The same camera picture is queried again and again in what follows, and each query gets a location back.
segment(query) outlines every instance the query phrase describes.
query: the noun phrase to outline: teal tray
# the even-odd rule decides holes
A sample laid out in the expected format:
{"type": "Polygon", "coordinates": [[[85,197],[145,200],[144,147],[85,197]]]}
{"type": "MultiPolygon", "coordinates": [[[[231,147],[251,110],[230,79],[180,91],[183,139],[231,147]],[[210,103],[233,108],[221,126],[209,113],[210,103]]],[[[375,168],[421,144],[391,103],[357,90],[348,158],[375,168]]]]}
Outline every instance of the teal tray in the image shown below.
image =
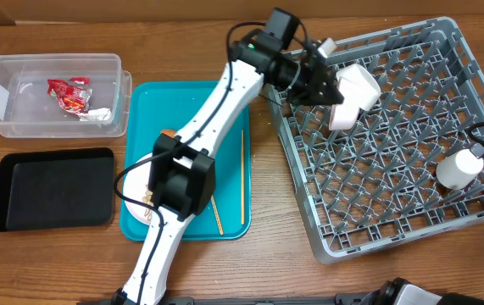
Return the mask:
{"type": "MultiPolygon", "coordinates": [[[[208,98],[217,81],[157,81],[139,85],[132,93],[125,167],[153,150],[163,129],[179,130],[208,98]]],[[[184,241],[229,240],[241,237],[251,224],[251,152],[249,108],[245,108],[223,140],[215,158],[215,203],[223,235],[219,234],[211,203],[195,217],[183,235],[184,241]],[[245,224],[241,208],[241,150],[244,140],[245,224]]],[[[146,238],[148,226],[136,220],[121,203],[120,227],[133,241],[146,238]]]]}

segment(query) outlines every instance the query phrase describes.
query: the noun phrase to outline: red snack bag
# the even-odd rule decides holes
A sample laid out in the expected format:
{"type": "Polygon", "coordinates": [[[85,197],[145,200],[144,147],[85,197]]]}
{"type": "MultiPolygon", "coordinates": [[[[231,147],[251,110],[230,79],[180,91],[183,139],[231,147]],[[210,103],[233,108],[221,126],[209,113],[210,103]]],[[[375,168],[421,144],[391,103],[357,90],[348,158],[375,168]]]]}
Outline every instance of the red snack bag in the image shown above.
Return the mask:
{"type": "Polygon", "coordinates": [[[58,105],[71,114],[85,114],[89,109],[92,89],[71,86],[64,80],[47,80],[47,94],[57,99],[58,105]]]}
{"type": "Polygon", "coordinates": [[[69,80],[73,81],[76,84],[89,85],[89,78],[88,77],[72,77],[69,80]]]}

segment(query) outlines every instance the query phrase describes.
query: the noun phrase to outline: wooden stick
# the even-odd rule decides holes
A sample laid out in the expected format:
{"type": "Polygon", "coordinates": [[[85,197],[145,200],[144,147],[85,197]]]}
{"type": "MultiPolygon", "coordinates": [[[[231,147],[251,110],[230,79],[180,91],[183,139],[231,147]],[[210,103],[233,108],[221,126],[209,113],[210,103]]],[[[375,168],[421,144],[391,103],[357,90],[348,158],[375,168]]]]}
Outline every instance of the wooden stick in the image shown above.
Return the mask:
{"type": "Polygon", "coordinates": [[[223,225],[221,224],[221,219],[219,218],[219,210],[217,210],[214,195],[211,196],[211,206],[214,208],[215,220],[217,221],[217,227],[219,228],[219,235],[223,235],[223,225]]]}
{"type": "Polygon", "coordinates": [[[244,187],[244,183],[243,183],[243,174],[245,172],[245,168],[243,166],[243,153],[244,153],[244,150],[243,150],[243,130],[242,130],[242,225],[245,224],[245,198],[244,198],[244,195],[245,195],[245,187],[244,187]]]}

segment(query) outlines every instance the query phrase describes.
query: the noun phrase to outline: gray dish rack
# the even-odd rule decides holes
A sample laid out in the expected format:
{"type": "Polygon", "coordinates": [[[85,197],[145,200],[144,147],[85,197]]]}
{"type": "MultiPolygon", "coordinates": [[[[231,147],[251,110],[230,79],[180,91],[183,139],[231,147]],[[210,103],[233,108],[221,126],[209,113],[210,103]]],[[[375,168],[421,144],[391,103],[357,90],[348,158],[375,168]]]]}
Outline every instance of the gray dish rack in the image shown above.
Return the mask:
{"type": "Polygon", "coordinates": [[[484,75],[456,23],[430,19],[337,45],[330,69],[361,64],[382,91],[351,130],[328,131],[329,108],[295,107],[266,89],[282,105],[270,112],[315,257],[336,263],[484,221],[484,171],[458,191],[434,174],[470,145],[465,128],[484,121],[484,75]]]}

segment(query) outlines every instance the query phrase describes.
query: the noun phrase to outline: wooden table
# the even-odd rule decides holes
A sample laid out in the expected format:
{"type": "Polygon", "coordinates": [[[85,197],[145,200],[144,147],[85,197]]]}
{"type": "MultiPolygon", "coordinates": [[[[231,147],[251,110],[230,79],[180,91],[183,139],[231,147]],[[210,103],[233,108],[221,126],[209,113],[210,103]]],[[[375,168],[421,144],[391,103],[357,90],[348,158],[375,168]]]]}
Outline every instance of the wooden table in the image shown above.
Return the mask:
{"type": "MultiPolygon", "coordinates": [[[[431,16],[308,19],[313,37],[347,38],[431,16]]],[[[454,16],[484,72],[484,15],[454,16]]],[[[215,80],[234,22],[0,27],[0,54],[117,53],[137,86],[148,80],[215,80]]],[[[170,270],[173,296],[295,297],[371,291],[407,278],[426,289],[484,296],[484,224],[344,263],[318,263],[293,196],[281,144],[263,103],[251,107],[253,222],[237,241],[185,242],[170,270]]],[[[125,138],[7,139],[7,153],[111,147],[123,168],[125,138]]],[[[142,244],[111,225],[0,234],[0,304],[71,304],[110,297],[131,273],[142,244]]]]}

